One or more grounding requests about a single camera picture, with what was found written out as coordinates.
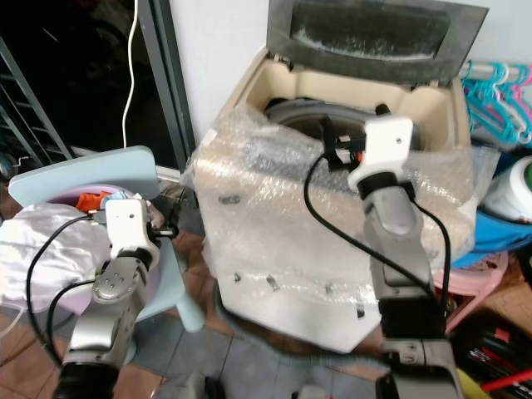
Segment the light blue garment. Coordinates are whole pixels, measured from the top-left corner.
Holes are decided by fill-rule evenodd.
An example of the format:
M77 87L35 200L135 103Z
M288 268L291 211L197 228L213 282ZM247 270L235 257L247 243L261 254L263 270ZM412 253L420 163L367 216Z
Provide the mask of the light blue garment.
M130 191L116 191L116 193L110 194L107 197L104 197L104 199L101 202L101 208L107 209L109 208L109 205L111 203L114 203L115 201L121 201L121 200L141 200L140 194L131 193Z

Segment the red stick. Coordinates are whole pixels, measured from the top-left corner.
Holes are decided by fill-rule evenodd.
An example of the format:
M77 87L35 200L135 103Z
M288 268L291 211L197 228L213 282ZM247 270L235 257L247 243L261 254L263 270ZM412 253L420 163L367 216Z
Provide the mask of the red stick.
M521 370L521 372L517 372L515 375L499 377L499 379L484 382L481 384L481 388L484 392L493 392L497 391L497 389L513 387L515 384L524 383L528 380L532 380L532 369Z

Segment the clear bubble wrap sheet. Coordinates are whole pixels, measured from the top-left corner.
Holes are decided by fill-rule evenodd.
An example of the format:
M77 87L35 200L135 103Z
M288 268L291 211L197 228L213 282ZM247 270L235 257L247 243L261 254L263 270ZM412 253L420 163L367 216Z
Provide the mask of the clear bubble wrap sheet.
M190 161L206 231L206 258L217 280L234 283L240 297L292 293L307 303L376 303L369 256L323 227L307 210L305 175L322 143L270 122L261 111L225 111ZM441 228L452 255L475 242L478 168L468 145L414 150L404 164L416 202L428 209L422 243L434 271L442 269Z

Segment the grey metal rack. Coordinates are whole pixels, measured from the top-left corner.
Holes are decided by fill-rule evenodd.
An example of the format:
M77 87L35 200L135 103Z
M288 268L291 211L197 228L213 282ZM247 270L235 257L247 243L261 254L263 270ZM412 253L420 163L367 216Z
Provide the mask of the grey metal rack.
M7 43L0 42L2 116L27 154L42 165L75 159L43 110Z

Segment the blue plastic basin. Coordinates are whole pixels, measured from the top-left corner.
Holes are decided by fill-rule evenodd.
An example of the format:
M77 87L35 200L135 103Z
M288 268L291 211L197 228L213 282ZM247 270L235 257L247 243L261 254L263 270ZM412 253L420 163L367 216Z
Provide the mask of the blue plastic basin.
M516 251L527 244L532 244L532 224L512 223L478 210L474 247L467 254L455 256L451 265L455 269L471 268L487 255Z

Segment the white green detergent bottle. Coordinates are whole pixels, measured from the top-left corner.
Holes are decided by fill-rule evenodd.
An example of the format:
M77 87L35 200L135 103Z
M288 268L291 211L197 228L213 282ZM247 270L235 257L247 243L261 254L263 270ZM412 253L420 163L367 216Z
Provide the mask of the white green detergent bottle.
M510 223L532 224L532 156L521 157L491 181L480 208Z

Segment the light blue plastic chair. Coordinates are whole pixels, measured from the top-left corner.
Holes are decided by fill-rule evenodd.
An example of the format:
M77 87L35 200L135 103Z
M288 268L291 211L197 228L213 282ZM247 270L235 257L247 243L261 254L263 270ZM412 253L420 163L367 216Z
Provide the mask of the light blue plastic chair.
M160 194L159 171L164 172L166 179L176 179L175 170L156 166L149 148L133 145L23 172L12 178L8 193L20 205L27 206L53 200L81 186L111 185L153 200ZM202 307L187 292L182 274L187 261L178 254L170 237L160 237L157 243L159 266L151 271L151 297L137 320L176 308L184 329L198 332L205 326L206 318Z

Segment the lilac laundry basket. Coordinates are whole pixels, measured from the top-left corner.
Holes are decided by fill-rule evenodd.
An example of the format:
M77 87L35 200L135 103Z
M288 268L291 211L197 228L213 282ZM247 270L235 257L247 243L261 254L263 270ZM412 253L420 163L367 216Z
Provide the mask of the lilac laundry basket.
M48 200L48 203L61 203L65 205L69 205L72 208L75 208L75 203L77 196L79 196L80 193L84 193L84 191L100 191L100 190L106 190L106 191L130 191L127 189L122 189L120 186L116 186L113 184L87 184L83 186L77 186L75 189L69 189L62 191L57 196L54 196L52 199ZM84 215L95 217L95 210L92 210L90 213L84 213Z

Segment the beige top-load washing machine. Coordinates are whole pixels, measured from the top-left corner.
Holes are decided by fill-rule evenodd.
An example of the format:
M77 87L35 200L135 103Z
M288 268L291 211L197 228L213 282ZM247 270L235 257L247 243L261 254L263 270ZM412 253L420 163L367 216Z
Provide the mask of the beige top-load washing machine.
M433 219L422 243L442 269L441 228L453 259L474 246L474 152L465 99L437 83L406 88L290 69L262 51L229 95L190 161L206 231L206 258L224 306L278 333L341 353L380 322L369 256L328 231L305 208L303 182L322 144L266 121L272 99L307 96L360 111L385 104L419 130L406 176Z

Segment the orange garment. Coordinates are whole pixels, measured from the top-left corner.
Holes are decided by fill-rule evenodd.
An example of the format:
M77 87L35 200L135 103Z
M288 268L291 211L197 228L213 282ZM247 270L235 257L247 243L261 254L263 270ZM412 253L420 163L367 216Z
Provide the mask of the orange garment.
M92 210L106 208L106 201L109 200L114 191L84 191L77 196L75 208L81 212L90 213Z

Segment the grey washing machine lid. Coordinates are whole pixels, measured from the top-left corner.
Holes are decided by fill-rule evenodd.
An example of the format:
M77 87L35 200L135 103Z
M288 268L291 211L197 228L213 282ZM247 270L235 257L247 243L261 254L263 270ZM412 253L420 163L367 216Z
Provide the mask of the grey washing machine lid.
M266 48L331 75L449 85L487 14L440 0L269 0Z

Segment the teal plastic clothes hangers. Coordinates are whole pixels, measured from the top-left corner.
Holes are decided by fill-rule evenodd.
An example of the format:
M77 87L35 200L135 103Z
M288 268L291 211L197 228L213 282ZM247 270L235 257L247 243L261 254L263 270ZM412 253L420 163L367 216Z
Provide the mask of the teal plastic clothes hangers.
M516 140L516 129L503 106L502 85L515 79L513 66L530 64L506 64L497 62L467 61L460 69L460 79L469 118L475 128L489 133L505 147L532 148L532 144L521 145ZM525 99L532 106L532 97Z

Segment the dark grey door frame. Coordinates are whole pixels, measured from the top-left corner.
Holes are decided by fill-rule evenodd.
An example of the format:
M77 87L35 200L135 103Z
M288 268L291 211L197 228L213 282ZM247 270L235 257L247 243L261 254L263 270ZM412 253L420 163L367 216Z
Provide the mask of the dark grey door frame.
M178 34L170 0L138 0L138 23L151 63L157 96L170 134L176 169L186 170L196 149L194 123L184 84Z

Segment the pink plastic clothes hanger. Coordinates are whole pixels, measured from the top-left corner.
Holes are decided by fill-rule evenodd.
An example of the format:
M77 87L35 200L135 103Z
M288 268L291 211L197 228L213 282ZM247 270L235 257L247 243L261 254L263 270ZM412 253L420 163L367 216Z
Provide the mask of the pink plastic clothes hanger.
M532 83L532 69L516 65L515 79L502 85L501 98L516 129L516 140L521 145L532 144L532 106L525 101L525 88Z

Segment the pink plastic stool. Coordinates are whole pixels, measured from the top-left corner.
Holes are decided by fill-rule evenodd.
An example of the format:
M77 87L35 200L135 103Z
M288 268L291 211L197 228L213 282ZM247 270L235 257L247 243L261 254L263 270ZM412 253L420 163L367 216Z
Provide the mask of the pink plastic stool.
M485 256L471 266L451 270L447 289L449 297L456 295L469 297L469 300L457 305L455 311L447 317L447 333L455 330L466 316L474 312L501 285L509 263L509 252L497 252Z

